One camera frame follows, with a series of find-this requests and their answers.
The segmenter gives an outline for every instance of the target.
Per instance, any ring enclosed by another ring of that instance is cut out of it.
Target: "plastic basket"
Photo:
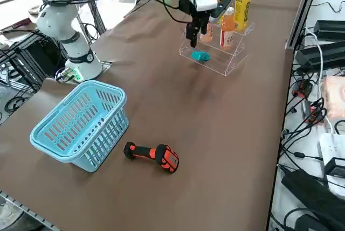
[[[122,89],[86,81],[38,123],[30,142],[60,162],[94,172],[128,128],[125,103]]]

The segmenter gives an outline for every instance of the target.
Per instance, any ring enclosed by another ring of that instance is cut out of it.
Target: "brown table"
[[[252,55],[223,77],[179,56],[182,27],[151,1],[94,44],[113,61],[99,80],[128,96],[129,129],[106,161],[87,173],[30,144],[32,128],[73,88],[47,79],[0,128],[0,189],[62,230],[264,230],[298,4],[253,0]],[[171,145],[178,171],[129,161],[126,141]]]

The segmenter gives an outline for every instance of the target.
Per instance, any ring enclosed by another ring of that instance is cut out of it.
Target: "acrylic shelf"
[[[213,25],[213,40],[207,43],[200,41],[200,33],[198,35],[198,42],[195,48],[190,46],[190,40],[185,37],[180,47],[180,55],[190,59],[206,68],[209,68],[223,76],[227,76],[235,69],[245,58],[248,53],[245,49],[245,36],[252,32],[254,23],[249,23],[248,27],[241,32],[233,34],[233,45],[229,50],[220,48],[220,27],[217,24]],[[194,52],[206,52],[210,56],[210,60],[201,61],[192,57]]]

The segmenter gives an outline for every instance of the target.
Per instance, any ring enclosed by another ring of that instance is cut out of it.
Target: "bottle label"
[[[220,33],[220,45],[221,46],[231,46],[233,41],[233,30],[223,31]]]

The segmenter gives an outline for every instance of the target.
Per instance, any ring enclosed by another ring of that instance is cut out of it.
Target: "handheld barcode scanner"
[[[156,149],[151,149],[144,146],[137,146],[133,142],[127,142],[123,153],[131,160],[137,157],[155,160],[168,173],[176,172],[178,167],[178,156],[167,145],[160,144]]]

